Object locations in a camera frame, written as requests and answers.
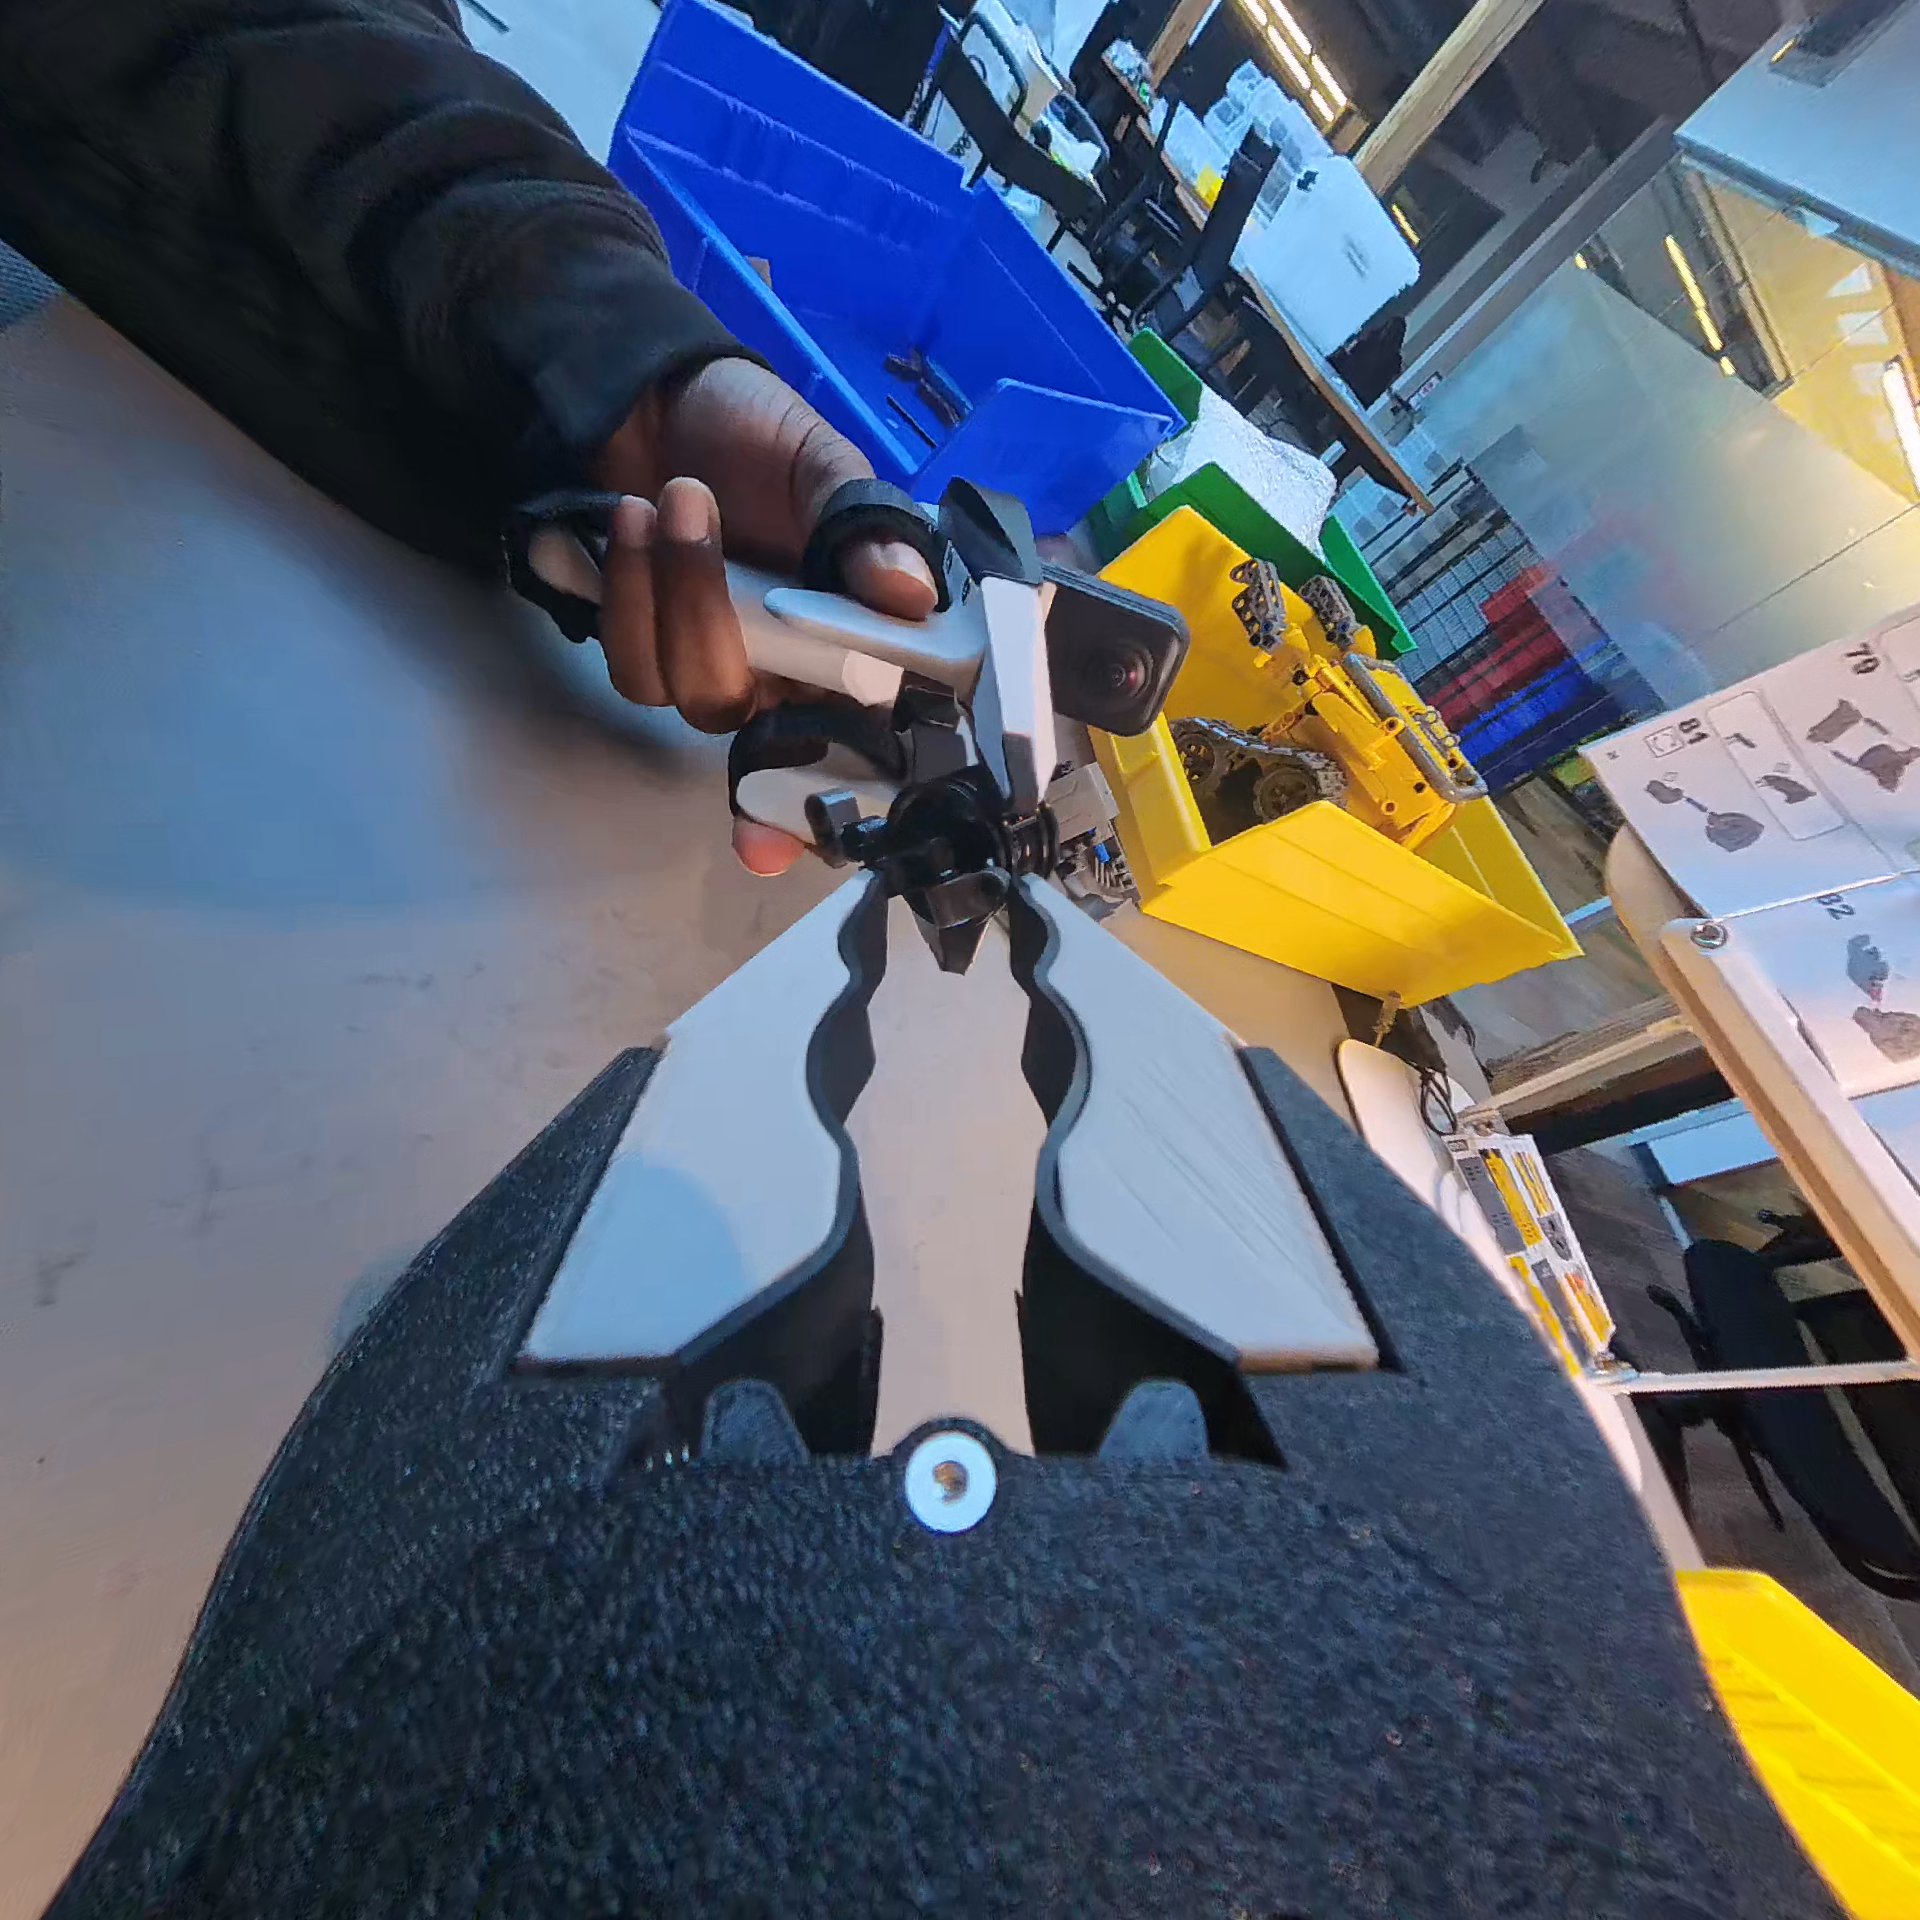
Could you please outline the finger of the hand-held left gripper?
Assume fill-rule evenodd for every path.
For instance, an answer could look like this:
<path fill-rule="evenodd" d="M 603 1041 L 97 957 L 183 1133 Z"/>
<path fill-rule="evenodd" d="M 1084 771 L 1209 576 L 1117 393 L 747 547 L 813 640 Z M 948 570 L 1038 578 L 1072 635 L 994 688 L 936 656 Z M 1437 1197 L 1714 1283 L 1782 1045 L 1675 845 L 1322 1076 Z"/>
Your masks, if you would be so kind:
<path fill-rule="evenodd" d="M 1059 766 L 1045 590 L 1009 578 L 981 584 L 987 643 L 975 675 L 975 750 L 1020 821 L 1041 807 Z"/>

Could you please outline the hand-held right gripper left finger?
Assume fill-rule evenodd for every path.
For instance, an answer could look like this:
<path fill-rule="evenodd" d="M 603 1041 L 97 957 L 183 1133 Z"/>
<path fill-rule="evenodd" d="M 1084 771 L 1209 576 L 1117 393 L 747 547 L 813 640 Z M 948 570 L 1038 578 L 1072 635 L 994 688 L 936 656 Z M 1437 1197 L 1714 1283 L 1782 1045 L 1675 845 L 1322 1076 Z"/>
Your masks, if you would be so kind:
<path fill-rule="evenodd" d="M 849 1118 L 888 906 L 853 880 L 679 1015 L 522 1337 L 527 1367 L 832 1371 L 874 1298 Z"/>

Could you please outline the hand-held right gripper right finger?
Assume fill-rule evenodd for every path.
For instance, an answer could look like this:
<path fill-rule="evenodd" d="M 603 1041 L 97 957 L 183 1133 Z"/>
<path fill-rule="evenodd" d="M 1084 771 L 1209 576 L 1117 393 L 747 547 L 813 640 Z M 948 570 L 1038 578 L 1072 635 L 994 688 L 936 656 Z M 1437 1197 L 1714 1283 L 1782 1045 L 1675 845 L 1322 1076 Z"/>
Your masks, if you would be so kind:
<path fill-rule="evenodd" d="M 1239 1037 L 1045 880 L 1009 896 L 1009 971 L 1068 1263 L 1241 1371 L 1375 1367 Z"/>

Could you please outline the grey desk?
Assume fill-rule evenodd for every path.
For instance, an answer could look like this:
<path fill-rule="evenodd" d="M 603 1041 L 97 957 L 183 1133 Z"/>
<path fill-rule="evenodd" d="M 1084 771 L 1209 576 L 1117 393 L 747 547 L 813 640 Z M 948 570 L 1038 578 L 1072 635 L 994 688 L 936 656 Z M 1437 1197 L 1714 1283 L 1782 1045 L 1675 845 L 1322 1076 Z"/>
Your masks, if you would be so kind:
<path fill-rule="evenodd" d="M 832 1371 L 527 1367 L 747 906 L 711 750 L 100 325 L 3 341 L 3 1916 L 1720 1916 L 1670 1569 L 1269 1051 L 1377 1343 L 1038 1212 L 1009 924 L 888 902 Z"/>

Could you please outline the person's left hand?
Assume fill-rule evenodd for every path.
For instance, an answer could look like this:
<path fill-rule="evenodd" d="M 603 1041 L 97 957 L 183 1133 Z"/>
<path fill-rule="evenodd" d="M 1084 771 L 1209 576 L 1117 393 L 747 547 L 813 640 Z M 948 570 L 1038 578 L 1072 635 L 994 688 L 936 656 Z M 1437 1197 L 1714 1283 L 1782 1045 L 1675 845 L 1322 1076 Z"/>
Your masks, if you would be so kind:
<path fill-rule="evenodd" d="M 795 576 L 831 497 L 873 473 L 757 362 L 714 360 L 639 397 L 592 465 L 619 492 L 599 614 L 612 686 L 704 736 L 804 696 L 750 670 L 724 561 Z"/>

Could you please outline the green storage bin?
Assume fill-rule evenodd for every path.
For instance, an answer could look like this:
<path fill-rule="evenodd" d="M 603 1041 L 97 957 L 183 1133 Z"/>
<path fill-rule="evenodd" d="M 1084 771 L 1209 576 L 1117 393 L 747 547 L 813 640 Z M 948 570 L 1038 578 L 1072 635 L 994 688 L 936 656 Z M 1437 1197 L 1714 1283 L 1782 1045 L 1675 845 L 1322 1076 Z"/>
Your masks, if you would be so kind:
<path fill-rule="evenodd" d="M 1368 625 L 1380 656 L 1411 656 L 1415 636 L 1403 628 L 1403 617 L 1388 600 L 1360 542 L 1333 515 L 1333 510 L 1325 512 L 1315 540 L 1300 540 L 1295 533 L 1272 524 L 1217 467 L 1206 467 L 1190 481 L 1172 476 L 1172 467 L 1178 465 L 1172 446 L 1178 446 L 1178 438 L 1192 427 L 1206 383 L 1149 330 L 1137 330 L 1128 349 L 1172 402 L 1181 432 L 1157 448 L 1106 492 L 1102 508 L 1090 510 L 1088 533 L 1102 561 L 1115 561 L 1168 512 L 1192 510 L 1254 560 L 1272 561 L 1287 584 L 1329 576 L 1345 590 L 1356 614 Z"/>

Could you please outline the yellow toy tracked vehicle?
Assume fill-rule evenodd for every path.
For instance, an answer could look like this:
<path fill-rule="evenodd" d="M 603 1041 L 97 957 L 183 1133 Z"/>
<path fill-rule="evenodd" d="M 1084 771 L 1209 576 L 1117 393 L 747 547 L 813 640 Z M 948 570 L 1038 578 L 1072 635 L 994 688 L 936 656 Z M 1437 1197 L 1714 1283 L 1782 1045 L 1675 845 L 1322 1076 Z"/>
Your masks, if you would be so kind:
<path fill-rule="evenodd" d="M 1489 786 L 1448 719 L 1375 653 L 1329 576 L 1283 584 L 1241 560 L 1239 636 L 1181 670 L 1166 707 L 1172 750 L 1209 831 L 1225 841 L 1333 805 L 1395 845 L 1422 849 Z"/>

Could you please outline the white foam block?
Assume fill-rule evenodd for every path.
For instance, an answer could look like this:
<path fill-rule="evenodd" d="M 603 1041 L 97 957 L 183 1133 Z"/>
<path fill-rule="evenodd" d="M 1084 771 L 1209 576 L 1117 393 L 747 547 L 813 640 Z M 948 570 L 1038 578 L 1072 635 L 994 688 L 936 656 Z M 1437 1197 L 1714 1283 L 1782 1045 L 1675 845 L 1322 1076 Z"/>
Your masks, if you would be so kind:
<path fill-rule="evenodd" d="M 1259 432 L 1209 385 L 1197 393 L 1192 427 L 1172 451 L 1178 454 L 1172 467 L 1174 481 L 1217 467 L 1272 524 L 1300 540 L 1315 540 L 1340 488 L 1313 451 Z"/>

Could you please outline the yellow storage bin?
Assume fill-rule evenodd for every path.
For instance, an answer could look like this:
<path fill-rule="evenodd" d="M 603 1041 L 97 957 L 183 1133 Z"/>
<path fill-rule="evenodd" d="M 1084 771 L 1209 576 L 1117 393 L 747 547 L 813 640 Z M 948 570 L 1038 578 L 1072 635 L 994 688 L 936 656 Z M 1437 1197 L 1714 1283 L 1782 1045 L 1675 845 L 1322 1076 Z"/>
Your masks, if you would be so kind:
<path fill-rule="evenodd" d="M 1918 1916 L 1918 1694 L 1759 1570 L 1680 1570 L 1751 1767 L 1847 1916 Z"/>
<path fill-rule="evenodd" d="M 1229 570 L 1252 560 L 1174 510 L 1104 570 L 1104 583 L 1172 604 L 1190 646 L 1239 636 Z M 1190 693 L 1181 670 L 1166 696 Z M 1090 736 L 1117 799 L 1139 909 L 1172 927 L 1377 998 L 1422 1005 L 1582 957 L 1582 945 L 1491 799 L 1464 807 L 1422 849 L 1333 805 L 1217 841 L 1203 821 L 1161 719 Z"/>

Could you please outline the yellow printed leaflet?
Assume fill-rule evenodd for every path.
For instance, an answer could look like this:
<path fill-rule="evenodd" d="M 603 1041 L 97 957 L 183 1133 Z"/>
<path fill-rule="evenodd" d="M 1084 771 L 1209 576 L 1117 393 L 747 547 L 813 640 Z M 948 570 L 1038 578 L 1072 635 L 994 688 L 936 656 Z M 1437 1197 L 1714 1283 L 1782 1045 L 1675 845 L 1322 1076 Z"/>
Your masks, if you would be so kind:
<path fill-rule="evenodd" d="M 1571 1229 L 1536 1138 L 1456 1131 L 1444 1150 L 1491 1231 L 1500 1277 L 1566 1375 L 1605 1371 L 1615 1321 Z"/>

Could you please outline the stack of coloured crates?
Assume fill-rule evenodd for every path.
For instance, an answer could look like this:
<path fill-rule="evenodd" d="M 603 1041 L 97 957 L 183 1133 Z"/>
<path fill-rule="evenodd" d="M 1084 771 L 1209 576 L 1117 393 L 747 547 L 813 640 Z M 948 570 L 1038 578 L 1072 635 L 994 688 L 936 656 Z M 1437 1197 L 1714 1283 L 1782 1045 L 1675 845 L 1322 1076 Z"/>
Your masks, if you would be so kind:
<path fill-rule="evenodd" d="M 1653 683 L 1471 467 L 1441 473 L 1428 515 L 1351 490 L 1342 524 L 1411 636 L 1402 674 L 1491 793 L 1659 711 Z"/>

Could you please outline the black office chair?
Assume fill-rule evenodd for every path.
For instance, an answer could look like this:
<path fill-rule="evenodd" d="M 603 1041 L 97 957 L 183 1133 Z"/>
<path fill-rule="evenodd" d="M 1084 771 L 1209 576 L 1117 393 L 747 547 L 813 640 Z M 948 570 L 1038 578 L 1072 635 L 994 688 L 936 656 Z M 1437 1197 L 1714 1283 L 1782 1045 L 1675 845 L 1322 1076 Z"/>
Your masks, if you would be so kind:
<path fill-rule="evenodd" d="M 1256 198 L 1281 161 L 1278 143 L 1254 123 L 1225 174 L 1225 183 L 1197 226 L 1172 253 L 1168 271 L 1134 306 L 1129 326 L 1157 334 L 1166 345 L 1206 314 L 1233 276 L 1233 247 L 1256 209 Z"/>
<path fill-rule="evenodd" d="M 1106 136 L 1005 4 L 945 13 L 912 123 L 970 186 L 996 186 L 1023 219 L 1050 215 L 1045 247 L 1066 233 L 1090 234 L 1106 215 Z"/>

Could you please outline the white storage box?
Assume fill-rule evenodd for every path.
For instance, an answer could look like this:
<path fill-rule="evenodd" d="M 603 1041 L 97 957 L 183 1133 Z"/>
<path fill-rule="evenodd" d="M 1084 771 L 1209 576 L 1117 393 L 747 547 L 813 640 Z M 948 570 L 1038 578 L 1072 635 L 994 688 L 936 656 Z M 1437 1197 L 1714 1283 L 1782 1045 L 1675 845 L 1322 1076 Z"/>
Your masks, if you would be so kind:
<path fill-rule="evenodd" d="M 1281 158 L 1241 228 L 1233 271 L 1295 341 L 1333 356 L 1418 286 L 1422 257 L 1351 161 Z"/>

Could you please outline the white instruction booklet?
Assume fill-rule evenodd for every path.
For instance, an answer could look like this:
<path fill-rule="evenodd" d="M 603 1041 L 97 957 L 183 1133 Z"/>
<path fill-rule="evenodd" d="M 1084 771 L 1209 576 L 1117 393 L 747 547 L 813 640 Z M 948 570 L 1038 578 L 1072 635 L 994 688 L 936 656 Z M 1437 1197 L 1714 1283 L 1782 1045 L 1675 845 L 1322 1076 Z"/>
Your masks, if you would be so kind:
<path fill-rule="evenodd" d="M 1588 750 L 1850 1099 L 1918 1083 L 1918 610 Z"/>

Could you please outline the white rounded base plate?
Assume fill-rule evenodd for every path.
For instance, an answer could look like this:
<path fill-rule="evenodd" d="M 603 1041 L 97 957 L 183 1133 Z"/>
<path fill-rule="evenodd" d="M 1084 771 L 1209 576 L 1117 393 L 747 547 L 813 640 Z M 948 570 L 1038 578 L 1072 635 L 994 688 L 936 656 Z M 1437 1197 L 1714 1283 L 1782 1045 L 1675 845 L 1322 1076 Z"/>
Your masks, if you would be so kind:
<path fill-rule="evenodd" d="M 1422 1078 L 1395 1054 L 1345 1039 L 1334 1049 L 1334 1076 L 1356 1115 L 1360 1138 L 1373 1152 L 1395 1170 L 1398 1180 L 1461 1239 L 1480 1261 L 1489 1283 L 1528 1321 L 1536 1343 L 1566 1371 L 1555 1340 L 1541 1330 L 1531 1311 L 1528 1286 L 1517 1280 L 1509 1257 L 1500 1252 L 1497 1231 L 1471 1197 L 1471 1186 L 1452 1170 L 1444 1140 L 1428 1131 L 1422 1118 Z M 1646 1437 L 1637 1410 L 1598 1384 L 1573 1384 L 1605 1449 L 1612 1453 L 1625 1486 L 1644 1507 L 1653 1535 L 1675 1570 L 1706 1570 L 1706 1551 L 1691 1535 L 1691 1521 L 1675 1498 L 1666 1471 Z"/>

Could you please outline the wooden support post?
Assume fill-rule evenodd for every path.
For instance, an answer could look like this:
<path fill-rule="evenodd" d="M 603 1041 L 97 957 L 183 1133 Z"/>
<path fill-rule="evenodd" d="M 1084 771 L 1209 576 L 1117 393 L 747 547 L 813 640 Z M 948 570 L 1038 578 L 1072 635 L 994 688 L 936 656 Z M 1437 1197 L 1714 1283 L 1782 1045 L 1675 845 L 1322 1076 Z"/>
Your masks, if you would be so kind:
<path fill-rule="evenodd" d="M 1464 13 L 1356 151 L 1356 170 L 1375 198 L 1391 195 L 1428 136 L 1541 9 L 1543 4 L 1472 4 Z"/>

